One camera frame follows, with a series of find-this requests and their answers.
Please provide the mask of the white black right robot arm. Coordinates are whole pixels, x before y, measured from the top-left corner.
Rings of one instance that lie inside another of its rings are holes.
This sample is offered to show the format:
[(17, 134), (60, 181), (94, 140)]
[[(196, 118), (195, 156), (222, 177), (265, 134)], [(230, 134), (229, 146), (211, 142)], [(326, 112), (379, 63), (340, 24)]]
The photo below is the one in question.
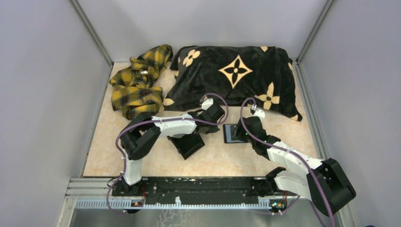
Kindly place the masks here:
[(266, 175), (270, 194), (295, 193), (327, 217), (356, 197), (337, 160), (310, 157), (290, 148), (280, 138), (268, 135), (259, 117), (242, 118), (230, 130), (232, 140), (249, 143), (256, 154), (280, 165)]

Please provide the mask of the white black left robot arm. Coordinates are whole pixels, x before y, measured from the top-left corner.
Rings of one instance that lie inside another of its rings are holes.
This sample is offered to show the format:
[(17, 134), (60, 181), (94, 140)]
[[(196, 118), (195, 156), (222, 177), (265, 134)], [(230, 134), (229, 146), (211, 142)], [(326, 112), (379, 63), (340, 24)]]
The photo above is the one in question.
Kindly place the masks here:
[(117, 137), (123, 153), (123, 189), (131, 196), (142, 189), (142, 160), (149, 154), (159, 138), (172, 142), (184, 159), (189, 158), (205, 143), (202, 134), (219, 131), (225, 111), (218, 104), (203, 104), (197, 111), (180, 116), (156, 117), (140, 113)]

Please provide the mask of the black blue card holder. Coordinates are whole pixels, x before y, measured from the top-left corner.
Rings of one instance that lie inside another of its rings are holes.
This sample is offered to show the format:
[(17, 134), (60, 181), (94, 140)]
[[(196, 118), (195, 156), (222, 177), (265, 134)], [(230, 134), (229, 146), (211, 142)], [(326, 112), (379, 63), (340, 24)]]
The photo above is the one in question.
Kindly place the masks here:
[(246, 141), (234, 137), (235, 124), (223, 124), (223, 134), (225, 144), (246, 143)]

